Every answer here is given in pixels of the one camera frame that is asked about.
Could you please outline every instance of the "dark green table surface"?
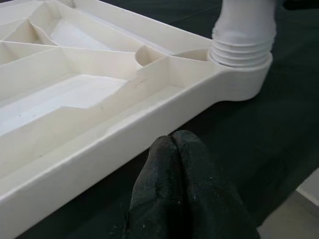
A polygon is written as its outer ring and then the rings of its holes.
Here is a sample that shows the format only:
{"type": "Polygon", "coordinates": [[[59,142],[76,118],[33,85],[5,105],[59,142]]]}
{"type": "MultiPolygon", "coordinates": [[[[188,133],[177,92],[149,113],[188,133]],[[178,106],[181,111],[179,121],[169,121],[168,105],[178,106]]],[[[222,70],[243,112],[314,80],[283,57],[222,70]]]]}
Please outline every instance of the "dark green table surface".
{"type": "MultiPolygon", "coordinates": [[[[220,0],[106,2],[205,37],[221,8],[220,0]]],[[[278,1],[276,21],[274,63],[260,94],[246,102],[217,103],[181,127],[197,134],[218,159],[256,224],[319,166],[319,9],[287,11],[278,1]]],[[[146,156],[142,153],[19,239],[121,238],[146,156]]]]}

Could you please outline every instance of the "black glove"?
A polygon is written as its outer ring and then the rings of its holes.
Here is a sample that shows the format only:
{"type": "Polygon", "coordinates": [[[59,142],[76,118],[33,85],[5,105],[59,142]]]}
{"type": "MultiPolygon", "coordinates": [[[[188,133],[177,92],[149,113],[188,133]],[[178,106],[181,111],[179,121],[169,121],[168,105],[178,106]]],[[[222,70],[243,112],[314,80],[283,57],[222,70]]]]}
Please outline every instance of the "black glove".
{"type": "Polygon", "coordinates": [[[138,176],[127,239],[258,239],[230,181],[191,132],[158,138],[138,176]]]}

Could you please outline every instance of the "white floor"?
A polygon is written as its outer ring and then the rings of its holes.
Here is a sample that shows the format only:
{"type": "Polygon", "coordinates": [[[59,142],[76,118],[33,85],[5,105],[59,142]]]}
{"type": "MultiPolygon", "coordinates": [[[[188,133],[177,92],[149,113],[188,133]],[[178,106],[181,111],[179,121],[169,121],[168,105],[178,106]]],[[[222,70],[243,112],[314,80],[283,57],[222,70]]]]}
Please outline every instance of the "white floor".
{"type": "Polygon", "coordinates": [[[319,239],[319,207],[295,192],[258,231],[262,239],[319,239]]]}

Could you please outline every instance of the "plastic mold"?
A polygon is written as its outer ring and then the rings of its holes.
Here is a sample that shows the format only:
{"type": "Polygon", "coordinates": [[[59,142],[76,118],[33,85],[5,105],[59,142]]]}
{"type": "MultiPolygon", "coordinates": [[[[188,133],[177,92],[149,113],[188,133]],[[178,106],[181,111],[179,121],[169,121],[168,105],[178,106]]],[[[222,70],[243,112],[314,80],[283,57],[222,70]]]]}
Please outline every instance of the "plastic mold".
{"type": "Polygon", "coordinates": [[[1,238],[212,104],[254,97],[271,54],[232,68],[207,61],[211,44],[97,0],[0,4],[1,238]]]}

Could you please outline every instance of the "black fabric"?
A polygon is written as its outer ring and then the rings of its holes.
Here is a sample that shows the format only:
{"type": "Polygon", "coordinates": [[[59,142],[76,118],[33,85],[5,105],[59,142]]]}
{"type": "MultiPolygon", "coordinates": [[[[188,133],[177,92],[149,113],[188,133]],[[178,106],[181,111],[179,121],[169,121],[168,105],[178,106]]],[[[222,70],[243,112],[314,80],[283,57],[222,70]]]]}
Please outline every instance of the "black fabric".
{"type": "MultiPolygon", "coordinates": [[[[205,37],[221,7],[221,0],[106,2],[205,37]]],[[[289,11],[277,2],[274,62],[260,94],[217,103],[181,127],[204,142],[258,225],[319,166],[319,9],[289,11]]],[[[146,158],[142,153],[19,239],[120,239],[146,158]]]]}
{"type": "Polygon", "coordinates": [[[189,131],[158,138],[133,188],[126,239],[258,239],[240,197],[189,131]]]}

